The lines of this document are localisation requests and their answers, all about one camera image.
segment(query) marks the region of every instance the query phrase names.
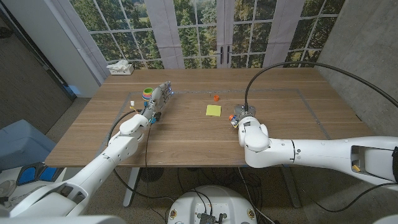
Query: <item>door handle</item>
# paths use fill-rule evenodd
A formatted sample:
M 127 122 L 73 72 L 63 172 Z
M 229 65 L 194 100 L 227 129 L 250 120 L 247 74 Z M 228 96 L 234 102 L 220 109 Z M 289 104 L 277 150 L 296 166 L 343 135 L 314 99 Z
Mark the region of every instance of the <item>door handle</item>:
M 220 47 L 220 53 L 215 53 L 215 54 L 218 54 L 218 55 L 220 55 L 220 64 L 222 65 L 223 64 L 223 59 L 224 59 L 224 52 L 223 52 L 223 47 Z
M 230 52 L 229 51 L 229 46 L 227 47 L 227 53 L 226 53 L 226 63 L 229 63 L 229 54 L 236 54 L 237 52 Z

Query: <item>concrete wall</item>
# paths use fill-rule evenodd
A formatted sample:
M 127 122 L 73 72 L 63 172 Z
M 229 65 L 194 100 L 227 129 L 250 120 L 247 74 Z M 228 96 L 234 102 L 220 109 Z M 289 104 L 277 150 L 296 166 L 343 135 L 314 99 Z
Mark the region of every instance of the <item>concrete wall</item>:
M 318 62 L 347 70 L 398 99 L 398 1 L 346 0 Z M 318 68 L 375 134 L 398 136 L 398 109 L 362 83 Z
M 92 97 L 99 85 L 44 0 L 2 0 L 77 97 Z

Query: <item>gray tape line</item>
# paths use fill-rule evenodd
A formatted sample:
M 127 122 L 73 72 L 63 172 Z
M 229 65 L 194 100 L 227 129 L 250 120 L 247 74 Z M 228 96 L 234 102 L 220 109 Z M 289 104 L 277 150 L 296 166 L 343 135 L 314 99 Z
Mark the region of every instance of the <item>gray tape line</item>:
M 302 95 L 300 90 L 296 90 L 297 93 L 300 95 L 302 101 L 304 102 L 305 106 L 307 107 L 307 109 L 311 112 L 312 116 L 315 118 L 315 121 L 317 122 L 317 124 L 319 125 L 319 128 L 322 130 L 323 134 L 326 136 L 326 138 L 328 140 L 331 140 L 331 137 L 329 136 L 328 132 L 326 131 L 326 129 L 323 127 L 323 125 L 321 124 L 321 121 L 318 119 L 317 115 L 315 114 L 315 112 L 311 109 L 310 104 L 308 104 L 307 100 L 305 99 L 305 97 Z
M 126 97 L 126 99 L 124 100 L 124 103 L 123 103 L 122 107 L 120 108 L 118 115 L 116 115 L 116 118 L 114 119 L 112 125 L 114 125 L 114 123 L 120 118 L 120 116 L 122 116 L 123 109 L 126 107 L 127 103 L 130 101 L 130 96 L 131 96 L 131 95 L 135 95 L 136 93 L 138 93 L 138 92 L 129 92 L 129 94 L 127 94 L 127 97 Z M 101 146 L 99 147 L 99 149 L 97 150 L 97 152 L 96 152 L 96 154 L 95 154 L 95 157 L 97 157 L 97 156 L 103 151 L 104 146 L 107 144 L 107 140 L 108 140 L 109 135 L 112 134 L 112 133 L 109 133 L 110 131 L 111 131 L 111 130 L 109 130 L 108 133 L 106 133 L 106 136 L 105 136 L 105 138 L 104 138 L 104 141 L 102 141 L 102 144 L 101 144 Z
M 175 91 L 174 94 L 184 94 L 184 93 L 244 93 L 246 90 L 202 90 L 202 91 Z M 309 112 L 312 114 L 312 116 L 314 117 L 315 121 L 317 122 L 317 124 L 319 124 L 320 129 L 322 130 L 322 132 L 324 133 L 324 135 L 326 136 L 327 139 L 331 139 L 331 137 L 329 136 L 329 134 L 327 133 L 326 129 L 323 127 L 323 125 L 321 124 L 320 120 L 318 119 L 318 117 L 316 116 L 316 114 L 314 113 L 314 111 L 311 109 L 311 106 L 308 104 L 307 100 L 305 99 L 305 97 L 301 94 L 299 89 L 286 89 L 286 88 L 264 88 L 264 89 L 255 89 L 255 90 L 249 90 L 249 92 L 262 92 L 262 91 L 295 91 L 298 93 L 298 95 L 300 96 L 301 100 L 303 101 L 303 103 L 305 104 L 305 106 L 307 107 L 307 109 L 309 110 Z M 116 116 L 116 118 L 113 121 L 113 124 L 120 118 L 123 109 L 126 107 L 126 105 L 128 104 L 128 102 L 130 101 L 130 97 L 132 95 L 140 95 L 142 94 L 141 92 L 130 92 L 126 99 L 124 100 L 124 103 L 122 105 L 122 108 L 119 110 L 118 115 Z M 95 154 L 95 156 L 98 156 L 103 150 L 104 147 L 106 145 L 106 141 L 108 139 L 108 136 L 111 134 L 109 133 L 110 130 L 108 131 L 108 133 L 106 134 L 104 141 L 102 142 L 101 146 L 99 147 L 99 149 L 97 150 L 97 153 Z

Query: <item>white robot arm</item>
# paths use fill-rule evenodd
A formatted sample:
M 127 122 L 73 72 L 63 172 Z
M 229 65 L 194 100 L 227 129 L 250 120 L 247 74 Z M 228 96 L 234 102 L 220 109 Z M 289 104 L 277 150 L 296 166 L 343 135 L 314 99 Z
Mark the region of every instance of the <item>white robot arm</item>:
M 90 198 L 112 170 L 137 151 L 143 131 L 160 118 L 161 109 L 173 94 L 170 86 L 170 82 L 158 86 L 141 113 L 123 122 L 108 147 L 79 173 L 69 180 L 36 190 L 10 212 L 10 218 L 74 217 L 84 213 Z
M 397 182 L 393 171 L 393 164 L 398 165 L 397 137 L 272 139 L 254 117 L 254 107 L 245 111 L 237 106 L 235 113 L 233 125 L 239 128 L 239 143 L 251 167 L 295 164 L 338 170 L 375 185 Z M 388 187 L 398 190 L 395 185 Z

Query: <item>white curtain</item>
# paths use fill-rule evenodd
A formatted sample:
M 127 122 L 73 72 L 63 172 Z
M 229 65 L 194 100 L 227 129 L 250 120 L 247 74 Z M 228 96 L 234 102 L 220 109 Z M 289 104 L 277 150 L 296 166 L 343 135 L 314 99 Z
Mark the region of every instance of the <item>white curtain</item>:
M 99 84 L 110 75 L 108 63 L 68 0 L 45 0 Z

